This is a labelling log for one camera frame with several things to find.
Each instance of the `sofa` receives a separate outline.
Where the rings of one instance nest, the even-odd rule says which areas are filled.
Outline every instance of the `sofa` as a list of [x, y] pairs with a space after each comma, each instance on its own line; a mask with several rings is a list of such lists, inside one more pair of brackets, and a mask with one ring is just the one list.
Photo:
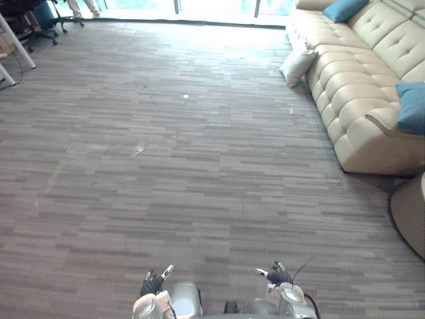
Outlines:
[[425, 136], [398, 128], [398, 82], [425, 81], [425, 0], [370, 0], [346, 23], [296, 0], [286, 31], [318, 56], [305, 78], [345, 171], [416, 175]]

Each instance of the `pants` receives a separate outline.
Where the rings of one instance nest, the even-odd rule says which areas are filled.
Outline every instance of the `pants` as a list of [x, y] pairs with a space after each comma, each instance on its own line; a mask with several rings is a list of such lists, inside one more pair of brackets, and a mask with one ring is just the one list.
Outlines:
[[[94, 6], [94, 2], [93, 0], [84, 0], [84, 2], [87, 5], [87, 8], [89, 8], [89, 10], [94, 13], [94, 14], [98, 14], [99, 10]], [[81, 17], [81, 11], [80, 11], [80, 7], [77, 4], [76, 0], [68, 0], [68, 5], [70, 7], [70, 9], [72, 10], [72, 12], [74, 13], [74, 17]]]

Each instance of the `round ottoman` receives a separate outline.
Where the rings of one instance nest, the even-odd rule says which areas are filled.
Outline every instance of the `round ottoman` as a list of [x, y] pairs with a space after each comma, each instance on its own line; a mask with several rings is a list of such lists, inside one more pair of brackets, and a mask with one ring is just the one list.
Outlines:
[[425, 259], [425, 173], [392, 194], [390, 211], [400, 234]]

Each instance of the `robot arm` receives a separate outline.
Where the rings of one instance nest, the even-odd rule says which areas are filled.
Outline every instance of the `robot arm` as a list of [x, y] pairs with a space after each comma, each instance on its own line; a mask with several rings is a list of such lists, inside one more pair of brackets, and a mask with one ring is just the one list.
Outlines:
[[161, 276], [153, 271], [146, 274], [140, 288], [140, 298], [133, 305], [132, 319], [176, 319], [169, 293], [160, 292], [162, 284], [173, 269], [174, 266], [170, 265]]

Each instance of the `chair leg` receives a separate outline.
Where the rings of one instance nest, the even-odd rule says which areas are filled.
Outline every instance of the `chair leg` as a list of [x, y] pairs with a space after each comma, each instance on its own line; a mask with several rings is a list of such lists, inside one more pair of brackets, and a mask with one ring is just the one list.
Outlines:
[[52, 2], [52, 4], [53, 4], [53, 7], [54, 7], [54, 10], [56, 11], [56, 16], [57, 16], [57, 18], [55, 18], [54, 20], [53, 20], [53, 24], [57, 24], [57, 23], [60, 23], [60, 28], [62, 29], [62, 32], [63, 33], [67, 33], [68, 32], [68, 30], [66, 30], [65, 28], [64, 28], [64, 23], [65, 22], [74, 22], [74, 23], [80, 23], [80, 26], [81, 27], [83, 27], [84, 26], [84, 22], [83, 22], [83, 19], [82, 18], [75, 18], [75, 17], [62, 17], [61, 15], [60, 15], [60, 13], [59, 13], [59, 10], [58, 10], [58, 8], [56, 8], [56, 5], [55, 5], [55, 3], [54, 2]]
[[10, 84], [10, 85], [15, 85], [16, 82], [15, 80], [13, 80], [13, 78], [10, 76], [10, 74], [6, 71], [6, 69], [3, 67], [3, 65], [1, 65], [0, 63], [0, 75], [2, 77], [5, 78], [5, 80]]

